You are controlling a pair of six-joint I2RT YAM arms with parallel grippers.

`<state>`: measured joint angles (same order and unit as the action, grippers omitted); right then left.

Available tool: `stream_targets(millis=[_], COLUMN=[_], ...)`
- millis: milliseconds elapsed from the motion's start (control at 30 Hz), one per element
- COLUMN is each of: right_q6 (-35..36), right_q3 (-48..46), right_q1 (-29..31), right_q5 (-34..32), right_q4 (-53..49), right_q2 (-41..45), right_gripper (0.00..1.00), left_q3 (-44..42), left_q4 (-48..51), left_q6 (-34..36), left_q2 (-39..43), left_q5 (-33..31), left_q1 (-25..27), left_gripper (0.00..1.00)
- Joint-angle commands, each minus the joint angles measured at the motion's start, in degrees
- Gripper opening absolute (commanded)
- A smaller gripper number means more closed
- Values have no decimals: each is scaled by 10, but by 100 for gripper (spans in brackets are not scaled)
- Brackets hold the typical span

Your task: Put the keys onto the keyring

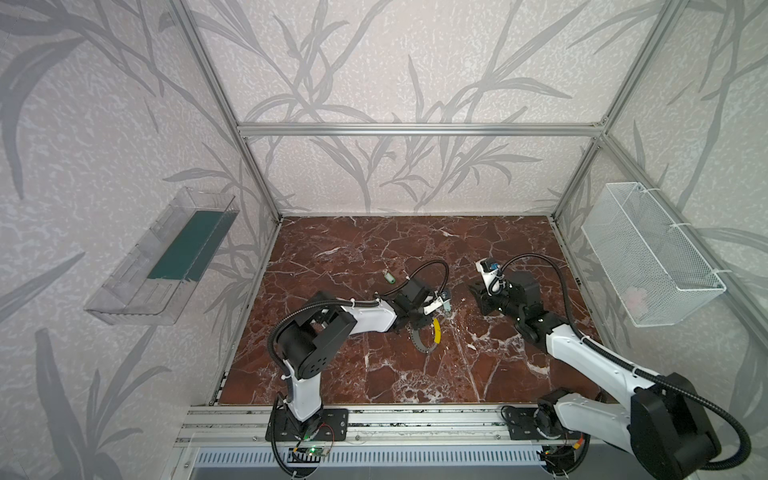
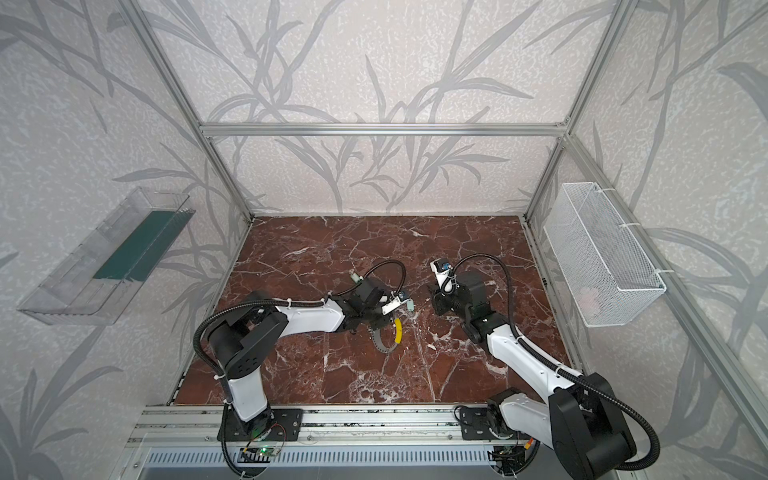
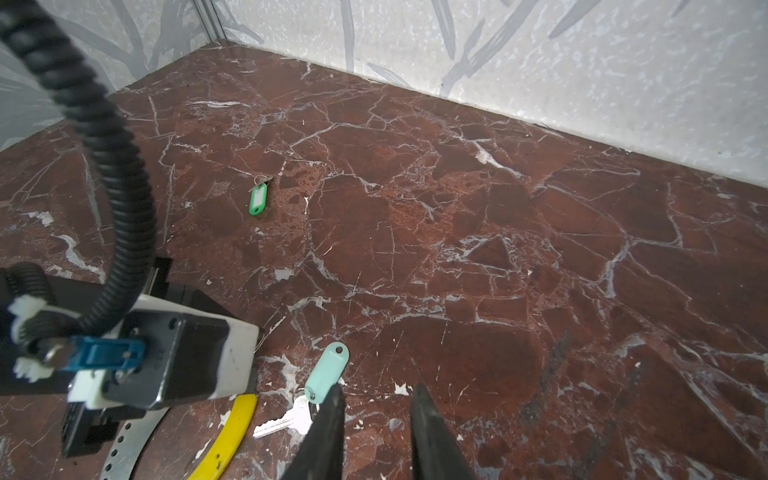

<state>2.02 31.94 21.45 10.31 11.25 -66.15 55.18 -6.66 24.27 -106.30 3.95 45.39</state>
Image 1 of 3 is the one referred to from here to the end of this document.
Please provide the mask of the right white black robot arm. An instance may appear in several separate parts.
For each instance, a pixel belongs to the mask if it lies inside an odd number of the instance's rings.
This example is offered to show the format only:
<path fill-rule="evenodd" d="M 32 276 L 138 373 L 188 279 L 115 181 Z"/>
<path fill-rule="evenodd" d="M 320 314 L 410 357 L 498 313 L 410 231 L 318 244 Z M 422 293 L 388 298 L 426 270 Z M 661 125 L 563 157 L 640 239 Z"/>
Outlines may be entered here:
<path fill-rule="evenodd" d="M 746 428 L 728 411 L 698 395 L 677 374 L 641 368 L 582 332 L 563 298 L 565 313 L 544 308 L 540 287 L 526 271 L 508 273 L 492 258 L 475 264 L 470 284 L 482 314 L 510 319 L 523 339 L 578 370 L 612 397 L 604 403 L 560 389 L 539 401 L 544 426 L 578 431 L 630 453 L 656 479 L 684 479 L 698 471 L 744 464 L 752 453 Z"/>

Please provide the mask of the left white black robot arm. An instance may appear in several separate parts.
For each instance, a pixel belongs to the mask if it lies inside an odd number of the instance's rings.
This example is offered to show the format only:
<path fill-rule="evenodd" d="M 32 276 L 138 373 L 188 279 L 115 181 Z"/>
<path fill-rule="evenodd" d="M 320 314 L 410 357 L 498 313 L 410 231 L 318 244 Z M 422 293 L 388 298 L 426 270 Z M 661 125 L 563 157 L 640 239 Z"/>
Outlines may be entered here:
<path fill-rule="evenodd" d="M 291 479 L 307 479 L 316 467 L 300 467 L 300 447 L 327 429 L 330 440 L 345 437 L 344 425 L 324 412 L 322 372 L 346 340 L 363 333 L 410 335 L 417 351 L 430 354 L 441 341 L 436 318 L 450 310 L 447 284 L 450 267 L 429 260 L 406 276 L 402 284 L 371 300 L 342 299 L 319 291 L 289 313 L 270 332 L 266 345 L 279 367 L 287 392 L 273 401 L 266 438 L 280 470 Z"/>

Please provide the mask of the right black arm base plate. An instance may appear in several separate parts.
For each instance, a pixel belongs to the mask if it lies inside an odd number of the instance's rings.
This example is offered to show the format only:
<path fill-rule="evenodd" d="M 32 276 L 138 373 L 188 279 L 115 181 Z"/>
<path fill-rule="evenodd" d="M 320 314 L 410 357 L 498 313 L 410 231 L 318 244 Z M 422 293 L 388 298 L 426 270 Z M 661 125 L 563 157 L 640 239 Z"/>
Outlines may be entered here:
<path fill-rule="evenodd" d="M 570 444 L 583 437 L 581 432 L 566 429 L 550 407 L 503 405 L 500 413 L 511 440 Z"/>

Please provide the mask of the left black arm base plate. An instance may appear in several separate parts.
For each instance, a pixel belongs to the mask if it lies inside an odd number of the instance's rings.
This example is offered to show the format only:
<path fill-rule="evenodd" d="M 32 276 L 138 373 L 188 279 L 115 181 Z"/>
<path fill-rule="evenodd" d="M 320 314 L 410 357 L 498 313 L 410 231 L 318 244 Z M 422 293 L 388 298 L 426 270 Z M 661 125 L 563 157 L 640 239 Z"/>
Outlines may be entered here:
<path fill-rule="evenodd" d="M 267 441 L 343 441 L 349 425 L 348 409 L 321 409 L 308 420 L 297 420 L 285 406 L 273 409 L 268 421 Z"/>

